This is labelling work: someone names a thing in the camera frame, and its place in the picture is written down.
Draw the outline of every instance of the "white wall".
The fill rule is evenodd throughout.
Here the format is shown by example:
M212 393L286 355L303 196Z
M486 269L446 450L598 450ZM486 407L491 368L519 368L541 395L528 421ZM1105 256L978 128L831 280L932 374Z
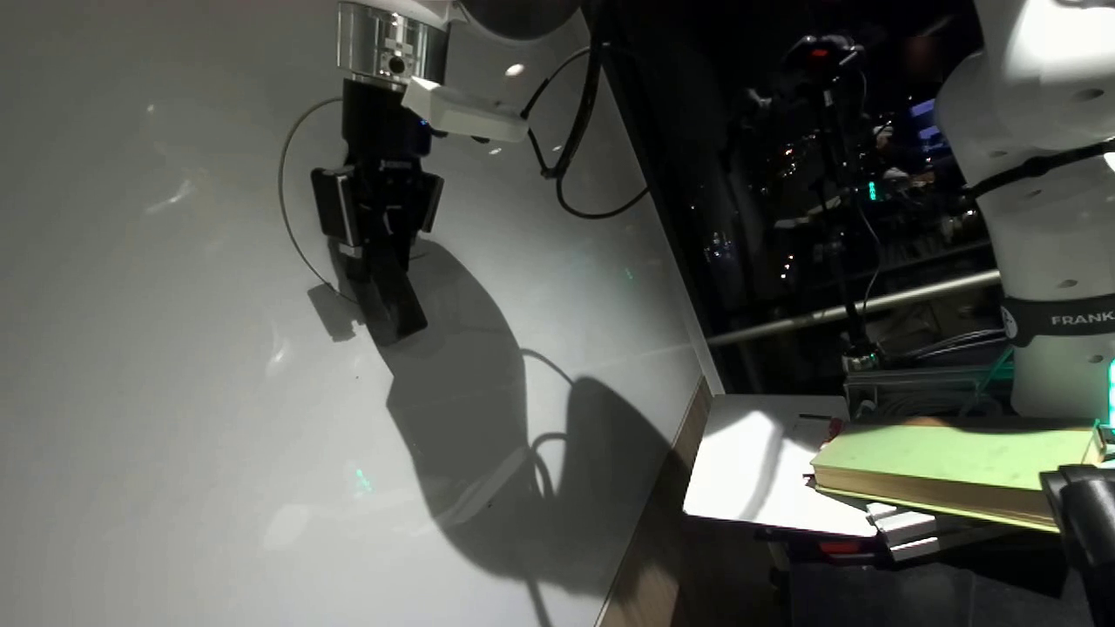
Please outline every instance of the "white wall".
M659 218L574 222L525 146L439 143L430 327L331 340L274 208L282 131L338 92L331 28L327 0L0 3L3 627L598 615L707 361ZM583 40L461 28L450 81L519 104ZM542 104L551 143L574 92ZM338 155L327 111L288 162L321 269L305 171ZM572 196L637 184L606 97ZM568 430L555 496L542 430Z

